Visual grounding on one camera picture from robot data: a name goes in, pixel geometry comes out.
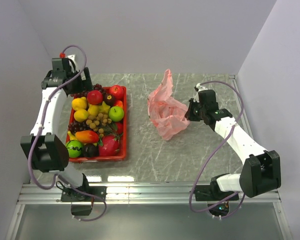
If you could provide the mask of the dark red fake apple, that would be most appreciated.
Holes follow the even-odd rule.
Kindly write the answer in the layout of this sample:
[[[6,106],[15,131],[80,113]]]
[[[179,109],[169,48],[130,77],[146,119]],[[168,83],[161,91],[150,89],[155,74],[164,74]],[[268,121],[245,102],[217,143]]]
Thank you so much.
[[[99,105],[103,102],[103,94],[98,90],[90,91],[86,98],[90,105]]]

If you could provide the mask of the pink plastic bag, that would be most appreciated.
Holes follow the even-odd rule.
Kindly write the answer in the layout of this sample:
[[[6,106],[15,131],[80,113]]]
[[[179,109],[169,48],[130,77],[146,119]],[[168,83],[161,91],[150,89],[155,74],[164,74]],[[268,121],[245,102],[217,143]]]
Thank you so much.
[[[190,124],[185,118],[188,107],[173,98],[172,93],[173,77],[171,70],[167,69],[160,85],[147,98],[148,117],[165,141],[169,141]]]

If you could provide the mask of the green fake apple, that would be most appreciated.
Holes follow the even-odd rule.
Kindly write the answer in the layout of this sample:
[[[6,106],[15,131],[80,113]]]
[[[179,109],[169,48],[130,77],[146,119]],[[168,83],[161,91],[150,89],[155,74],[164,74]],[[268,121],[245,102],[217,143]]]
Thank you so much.
[[[121,107],[113,106],[109,109],[108,116],[113,122],[120,122],[124,118],[125,112]]]

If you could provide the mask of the orange red fake mango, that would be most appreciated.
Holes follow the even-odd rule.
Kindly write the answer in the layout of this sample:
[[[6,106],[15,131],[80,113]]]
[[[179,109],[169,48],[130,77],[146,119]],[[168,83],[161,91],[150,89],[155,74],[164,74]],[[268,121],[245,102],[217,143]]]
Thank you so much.
[[[83,144],[94,144],[99,141],[99,135],[92,130],[78,131],[75,137]]]

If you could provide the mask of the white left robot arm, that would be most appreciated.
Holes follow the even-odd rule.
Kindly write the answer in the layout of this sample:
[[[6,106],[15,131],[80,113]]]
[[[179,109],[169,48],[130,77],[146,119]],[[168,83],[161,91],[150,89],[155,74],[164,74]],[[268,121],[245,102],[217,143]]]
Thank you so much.
[[[41,82],[41,105],[36,122],[20,146],[27,157],[31,181],[43,190],[63,184],[71,202],[104,202],[105,190],[89,185],[84,173],[69,162],[69,152],[57,136],[61,111],[67,97],[92,89],[89,69],[78,69],[75,57],[64,52],[53,58],[52,69]]]

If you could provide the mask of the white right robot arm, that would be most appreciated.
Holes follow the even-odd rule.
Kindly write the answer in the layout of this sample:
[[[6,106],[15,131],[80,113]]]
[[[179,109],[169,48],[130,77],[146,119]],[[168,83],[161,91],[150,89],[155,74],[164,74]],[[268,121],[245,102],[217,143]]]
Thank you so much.
[[[219,108],[216,92],[202,83],[195,86],[197,99],[189,100],[185,118],[192,122],[204,121],[223,138],[238,155],[243,168],[241,173],[215,176],[202,192],[206,201],[221,201],[234,193],[249,198],[281,187],[281,161],[279,154],[268,151],[254,141],[238,124],[237,119],[225,108]]]

